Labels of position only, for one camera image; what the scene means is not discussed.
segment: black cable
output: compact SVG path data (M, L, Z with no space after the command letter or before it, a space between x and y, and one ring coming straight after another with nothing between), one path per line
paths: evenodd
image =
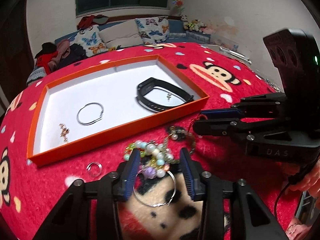
M285 185L285 187L280 191L276 201L275 201L275 206L274 206L274 214L275 214L275 218L278 221L278 216L277 216L277 205L279 202L279 199L281 198L282 194L285 192L285 190L290 186L291 184L288 183L287 185Z

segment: pearl bead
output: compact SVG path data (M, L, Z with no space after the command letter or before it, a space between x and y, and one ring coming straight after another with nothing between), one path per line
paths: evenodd
M146 149L146 146L147 146L147 143L146 143L146 142L142 142L142 143L140 144L140 149L145 150L145 149Z
M128 161L129 158L130 158L130 155L129 155L129 154L125 154L125 155L123 156L123 159L124 159L125 161Z
M171 135L171 139L175 141L176 139L178 139L178 135L177 134Z
M162 152L164 150L163 143L158 144L157 148Z
M159 153L157 154L157 156L156 156L156 159L157 159L157 160L162 160L163 157L164 157L164 154L163 154L162 152L159 152Z
M158 165L158 166L162 166L162 165L164 165L164 160L157 160L157 162L156 162L156 164Z
M169 159L169 160L173 160L173 155L172 154L167 154L167 158Z
M162 178L165 176L165 171L163 169L157 170L157 177Z
M155 149L156 149L156 146L150 143L146 147L146 152L149 153L148 155L150 155Z
M139 148L139 149L140 149L140 147L141 147L141 143L142 143L142 141L137 140L137 141L134 143L134 147L135 147L135 148Z
M151 154L152 154L152 156L156 157L159 152L160 151L156 148L156 149L153 150L153 152Z

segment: beaded bracelet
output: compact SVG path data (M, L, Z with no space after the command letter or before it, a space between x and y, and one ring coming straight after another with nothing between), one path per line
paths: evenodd
M142 173L146 179L153 179L155 177L162 178L165 176L166 172L169 171L170 164L177 164L180 162L180 160L174 159L171 150L167 147L169 138L175 141L178 139L178 134L185 135L189 142L189 146L191 147L190 154L194 153L196 139L193 134L183 128L170 126L170 133L164 138L163 143L157 144L154 140L148 143L137 140L135 143L129 144L124 150L124 160L129 160L132 150L138 148L140 149L141 158L151 155L151 160L146 165L140 165L138 173Z

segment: wristband strap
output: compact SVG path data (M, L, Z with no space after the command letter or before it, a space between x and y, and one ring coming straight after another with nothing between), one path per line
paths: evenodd
M146 99L145 95L152 91L154 87L164 88L166 90L169 90L172 94L176 94L181 97L183 100L185 100L185 103L181 105L194 101L193 96L189 95L183 89L160 79L149 78L137 86L137 98L142 104L157 112L163 112L177 106L162 106Z

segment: metal bracelet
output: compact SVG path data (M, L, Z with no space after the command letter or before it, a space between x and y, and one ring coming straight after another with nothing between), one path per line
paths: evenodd
M97 165L97 166L99 167L99 172L98 172L97 174L94 174L94 173L92 173L92 172L90 171L92 165ZM90 163L90 164L87 166L87 171L88 171L88 173L89 173L89 175L90 175L91 177L93 177L93 178L98 177L98 176L101 174L101 172L102 172L102 165L101 165L100 163L98 163L98 162L92 162L92 163Z
M98 106L101 107L100 117L99 117L98 119L96 119L96 120L93 120L92 122L87 122L87 123L81 122L81 121L79 120L79 114L80 114L80 112L81 112L82 109L84 109L85 107L87 107L87 106L89 106L89 105L98 105ZM94 102L94 103L86 104L84 107L82 107L82 108L78 111L77 121L78 121L79 124L82 124L82 125L91 125L91 124L94 124L94 123L96 123L96 122L98 122L98 121L100 121L100 120L102 119L103 112L104 112L104 108L103 108L103 105L100 104L100 103Z
M158 203L158 204L148 204L148 203L144 203L141 199L138 198L137 196L137 193L134 189L134 185L133 185L133 193L134 193L134 196L136 197L136 199L143 205L147 206L147 207L161 207L161 206L164 206L164 205L167 205L169 206L174 195L176 194L176 191L177 191L177 182L176 182L176 178L174 177L174 175L171 173L171 171L167 171L167 173L171 176L172 180L173 180L173 183L174 183L174 191L173 191L173 194L169 200L169 202L165 202L165 203Z

